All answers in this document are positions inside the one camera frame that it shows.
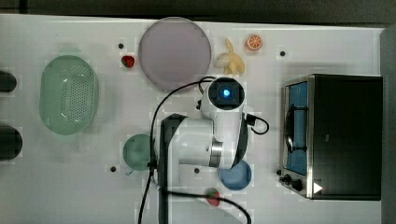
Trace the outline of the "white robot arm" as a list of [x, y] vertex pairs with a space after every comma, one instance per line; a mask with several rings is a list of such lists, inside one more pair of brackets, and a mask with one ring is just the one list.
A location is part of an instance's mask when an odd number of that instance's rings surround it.
[[227, 213], [210, 209], [180, 185], [182, 165], [234, 168], [248, 149], [245, 89], [231, 77], [209, 82], [198, 103], [199, 119], [174, 113], [161, 121], [158, 155], [159, 224], [216, 224]]

